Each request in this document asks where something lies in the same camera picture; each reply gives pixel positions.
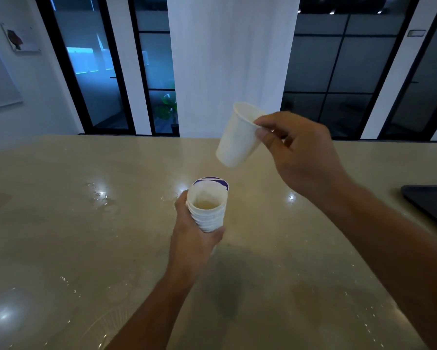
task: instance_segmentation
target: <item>fingernail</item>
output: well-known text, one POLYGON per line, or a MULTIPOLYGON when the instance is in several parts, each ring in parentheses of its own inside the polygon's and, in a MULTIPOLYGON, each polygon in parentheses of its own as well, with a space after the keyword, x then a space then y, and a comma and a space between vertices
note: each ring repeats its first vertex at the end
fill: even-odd
POLYGON ((262 139, 267 135, 270 131, 265 128, 259 128, 256 130, 256 137, 262 141, 262 139))

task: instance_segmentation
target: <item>plant pot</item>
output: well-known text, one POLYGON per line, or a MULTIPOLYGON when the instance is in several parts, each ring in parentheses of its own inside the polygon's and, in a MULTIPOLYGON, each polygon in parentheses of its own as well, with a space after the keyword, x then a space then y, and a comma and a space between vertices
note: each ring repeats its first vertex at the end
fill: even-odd
POLYGON ((171 132, 173 136, 180 136, 180 127, 178 124, 171 124, 171 132))

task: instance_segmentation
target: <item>beige marble countertop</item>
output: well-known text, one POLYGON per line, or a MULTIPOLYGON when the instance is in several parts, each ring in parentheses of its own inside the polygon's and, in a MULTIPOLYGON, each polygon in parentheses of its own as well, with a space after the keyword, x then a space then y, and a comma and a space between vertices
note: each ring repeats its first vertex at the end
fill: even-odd
MULTIPOLYGON (((228 229, 169 349, 425 348, 264 147, 231 170, 215 158, 217 144, 46 136, 0 152, 0 349, 103 348, 165 269, 176 197, 210 175, 230 185, 228 229)), ((437 233, 399 194, 404 184, 437 184, 437 144, 336 146, 356 181, 437 233)))

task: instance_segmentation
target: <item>potted plant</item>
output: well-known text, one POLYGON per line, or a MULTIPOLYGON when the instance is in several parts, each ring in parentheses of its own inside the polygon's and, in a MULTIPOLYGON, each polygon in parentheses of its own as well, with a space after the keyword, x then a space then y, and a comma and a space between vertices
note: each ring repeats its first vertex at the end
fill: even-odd
POLYGON ((169 120, 173 119, 173 124, 171 124, 171 131, 174 136, 180 136, 180 127, 176 122, 176 115, 178 108, 176 106, 176 96, 171 96, 169 93, 165 94, 161 101, 163 105, 158 105, 155 107, 155 116, 159 119, 169 120))

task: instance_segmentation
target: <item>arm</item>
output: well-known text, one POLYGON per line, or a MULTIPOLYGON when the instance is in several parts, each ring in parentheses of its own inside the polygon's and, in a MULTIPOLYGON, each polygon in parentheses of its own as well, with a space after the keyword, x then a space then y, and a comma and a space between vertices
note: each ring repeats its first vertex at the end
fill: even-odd
POLYGON ((107 350, 167 347, 183 302, 225 231, 221 227, 211 233, 202 232, 186 207, 186 197, 187 190, 175 203, 177 217, 165 275, 108 344, 107 350))
POLYGON ((437 349, 437 238, 353 182, 325 126, 289 112, 255 123, 274 130, 256 134, 286 184, 343 232, 423 341, 437 349))

